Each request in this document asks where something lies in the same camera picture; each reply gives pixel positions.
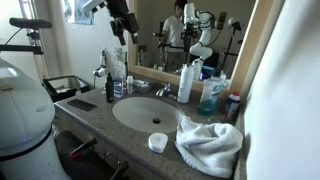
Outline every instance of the white towel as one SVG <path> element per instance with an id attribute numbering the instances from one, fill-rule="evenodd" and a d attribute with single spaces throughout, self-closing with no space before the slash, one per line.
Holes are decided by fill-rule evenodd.
<path id="1" fill-rule="evenodd" d="M 178 126 L 175 145 L 192 168 L 230 178 L 242 140 L 242 134 L 230 124 L 198 124 L 185 116 Z"/>

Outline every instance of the faucet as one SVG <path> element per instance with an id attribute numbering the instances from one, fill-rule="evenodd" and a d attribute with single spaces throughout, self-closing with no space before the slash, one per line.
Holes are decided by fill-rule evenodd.
<path id="1" fill-rule="evenodd" d="M 156 93 L 157 96 L 164 96 L 164 97 L 177 99 L 177 97 L 171 93 L 170 83 L 161 82 L 161 84 L 163 84 L 164 87 L 157 91 L 157 93 Z"/>

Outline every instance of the bathroom sink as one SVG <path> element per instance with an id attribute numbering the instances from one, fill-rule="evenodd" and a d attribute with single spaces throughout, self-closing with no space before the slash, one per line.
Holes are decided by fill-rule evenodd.
<path id="1" fill-rule="evenodd" d="M 183 112 L 159 99 L 131 97 L 117 102 L 113 115 L 122 124 L 147 133 L 169 133 L 177 130 Z"/>

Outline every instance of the drain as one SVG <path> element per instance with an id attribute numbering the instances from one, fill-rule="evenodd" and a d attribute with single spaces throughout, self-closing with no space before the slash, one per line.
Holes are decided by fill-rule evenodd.
<path id="1" fill-rule="evenodd" d="M 152 120 L 152 122 L 155 123 L 155 124 L 159 124 L 161 122 L 161 120 L 159 118 L 154 118 Z"/>

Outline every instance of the black bottle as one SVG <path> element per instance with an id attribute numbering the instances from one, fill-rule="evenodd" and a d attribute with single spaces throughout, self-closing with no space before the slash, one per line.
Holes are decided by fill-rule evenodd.
<path id="1" fill-rule="evenodd" d="M 107 82 L 105 86 L 106 86 L 107 102 L 112 102 L 114 99 L 114 95 L 113 95 L 113 81 L 110 73 L 108 73 Z"/>

